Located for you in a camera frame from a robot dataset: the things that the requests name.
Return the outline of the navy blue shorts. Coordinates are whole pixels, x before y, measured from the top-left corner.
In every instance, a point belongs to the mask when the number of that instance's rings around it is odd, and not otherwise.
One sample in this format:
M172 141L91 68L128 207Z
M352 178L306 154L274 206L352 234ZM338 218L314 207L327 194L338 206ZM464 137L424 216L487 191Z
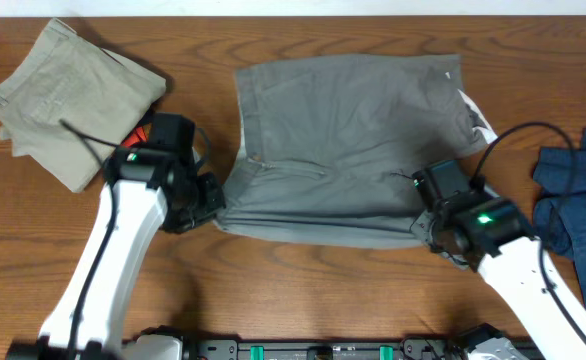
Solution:
M586 308L586 129L576 151L577 174L565 203L561 195L570 175L571 153L567 149L543 148L533 179L542 187L533 221L547 246L574 262Z

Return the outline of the grey shorts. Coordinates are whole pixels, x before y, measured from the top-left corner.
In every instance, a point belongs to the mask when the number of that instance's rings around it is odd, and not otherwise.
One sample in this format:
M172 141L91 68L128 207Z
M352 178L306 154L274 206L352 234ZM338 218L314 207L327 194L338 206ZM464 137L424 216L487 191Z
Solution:
M268 241L420 246L412 176L496 135L465 93L457 55L322 56L235 74L241 140L220 230Z

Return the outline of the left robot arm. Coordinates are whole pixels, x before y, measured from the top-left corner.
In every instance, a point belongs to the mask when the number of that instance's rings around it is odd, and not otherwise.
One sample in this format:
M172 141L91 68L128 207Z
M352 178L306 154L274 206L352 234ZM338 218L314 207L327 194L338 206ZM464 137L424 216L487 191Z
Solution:
M123 336L145 254L159 231L182 234L213 221L226 203L216 176L195 156L203 131L154 113L147 140L115 145L101 163L104 187L95 224L64 294L33 343L13 341L9 359L194 359L196 346L166 326Z

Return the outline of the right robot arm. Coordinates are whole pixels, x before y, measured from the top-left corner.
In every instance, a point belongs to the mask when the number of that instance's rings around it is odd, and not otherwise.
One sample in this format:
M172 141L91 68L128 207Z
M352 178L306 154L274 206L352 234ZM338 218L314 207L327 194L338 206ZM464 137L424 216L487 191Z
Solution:
M477 273L545 359L586 359L586 309L519 208L454 160L412 176L425 210L414 230L430 251Z

